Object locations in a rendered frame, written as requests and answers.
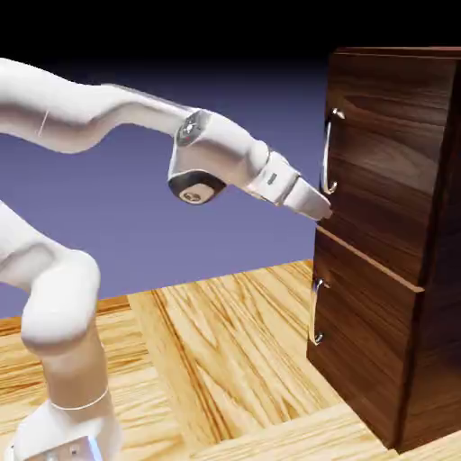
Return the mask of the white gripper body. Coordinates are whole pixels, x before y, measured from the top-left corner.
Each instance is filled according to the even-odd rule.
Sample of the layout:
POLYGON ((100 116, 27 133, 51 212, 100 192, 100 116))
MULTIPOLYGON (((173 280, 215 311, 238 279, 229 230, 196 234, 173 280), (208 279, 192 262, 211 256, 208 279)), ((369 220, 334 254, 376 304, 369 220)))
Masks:
POLYGON ((296 179, 283 205, 313 221, 329 219, 332 215, 330 201, 302 177, 296 179))

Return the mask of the dark wood cabinet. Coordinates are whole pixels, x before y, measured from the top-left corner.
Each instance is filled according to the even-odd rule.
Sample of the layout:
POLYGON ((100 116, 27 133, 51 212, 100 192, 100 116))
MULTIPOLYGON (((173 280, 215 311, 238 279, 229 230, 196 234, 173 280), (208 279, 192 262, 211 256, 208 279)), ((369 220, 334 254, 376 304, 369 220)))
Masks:
POLYGON ((316 234, 325 233, 389 276, 422 291, 413 311, 396 439, 389 447, 405 452, 461 430, 461 48, 352 47, 339 48, 331 56, 335 53, 458 61, 423 284, 409 284, 321 225, 316 230, 316 234))

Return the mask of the dark wood cabinet door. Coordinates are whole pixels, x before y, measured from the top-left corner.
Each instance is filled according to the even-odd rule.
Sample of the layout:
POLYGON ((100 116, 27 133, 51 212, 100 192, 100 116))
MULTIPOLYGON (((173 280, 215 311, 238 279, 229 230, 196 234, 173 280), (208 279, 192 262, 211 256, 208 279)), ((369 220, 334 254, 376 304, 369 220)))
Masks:
POLYGON ((386 447, 396 439, 413 311, 421 294, 317 232, 307 356, 386 447))
POLYGON ((335 53, 330 58, 328 182, 321 227, 423 284, 457 59, 335 53))

